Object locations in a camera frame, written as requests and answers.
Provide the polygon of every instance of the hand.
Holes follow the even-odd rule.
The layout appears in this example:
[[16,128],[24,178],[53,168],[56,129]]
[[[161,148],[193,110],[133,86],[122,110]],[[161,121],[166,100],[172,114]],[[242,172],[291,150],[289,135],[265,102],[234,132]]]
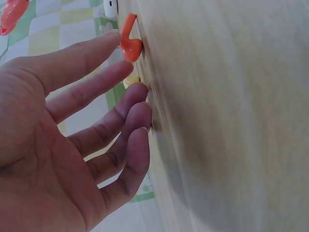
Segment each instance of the hand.
[[[133,70],[121,61],[45,102],[92,72],[120,42],[110,31],[88,42],[0,67],[0,225],[6,232],[90,231],[137,192],[149,167],[148,89],[130,86],[93,126],[64,137],[57,124]],[[87,162],[84,157],[114,145]],[[123,169],[112,184],[97,184]]]

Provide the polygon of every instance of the yellow plastic piece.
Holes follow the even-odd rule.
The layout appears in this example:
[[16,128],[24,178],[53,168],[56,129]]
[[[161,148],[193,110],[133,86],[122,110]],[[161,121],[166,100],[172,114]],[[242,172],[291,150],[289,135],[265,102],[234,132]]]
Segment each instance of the yellow plastic piece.
[[126,79],[124,79],[124,86],[127,89],[131,84],[140,82],[140,78],[138,76],[130,75]]

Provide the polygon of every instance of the fingernail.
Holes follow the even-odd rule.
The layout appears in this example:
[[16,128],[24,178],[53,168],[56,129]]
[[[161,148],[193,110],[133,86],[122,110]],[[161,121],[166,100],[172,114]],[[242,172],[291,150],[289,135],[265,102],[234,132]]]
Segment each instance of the fingernail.
[[109,30],[106,33],[103,33],[100,36],[115,36],[115,35],[118,35],[118,34],[119,34],[119,31],[117,29],[113,29],[113,30]]
[[150,108],[152,108],[151,105],[148,102],[144,101],[143,103],[148,105]]
[[147,133],[148,133],[148,129],[146,127],[141,127],[141,129],[147,131]]
[[148,85],[146,85],[146,83],[145,82],[143,82],[143,81],[141,81],[141,83],[143,83],[146,87],[147,87],[147,89],[148,89],[148,92],[149,92],[149,87],[148,87]]

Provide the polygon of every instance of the orange hook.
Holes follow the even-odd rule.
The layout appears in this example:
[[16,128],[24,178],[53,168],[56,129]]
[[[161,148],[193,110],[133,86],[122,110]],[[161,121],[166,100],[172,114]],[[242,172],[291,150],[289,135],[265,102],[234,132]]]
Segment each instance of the orange hook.
[[124,27],[121,31],[120,47],[125,60],[128,62],[135,62],[138,60],[142,48],[140,39],[129,39],[136,18],[137,16],[135,14],[129,14],[126,17]]
[[29,6],[29,0],[7,0],[0,19],[0,35],[9,34]]

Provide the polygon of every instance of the wooden board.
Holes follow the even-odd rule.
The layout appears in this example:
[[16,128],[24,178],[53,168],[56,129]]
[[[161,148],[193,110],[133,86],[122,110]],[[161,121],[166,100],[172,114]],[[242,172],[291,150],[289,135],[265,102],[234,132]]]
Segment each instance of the wooden board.
[[118,4],[145,46],[166,231],[309,231],[309,3]]

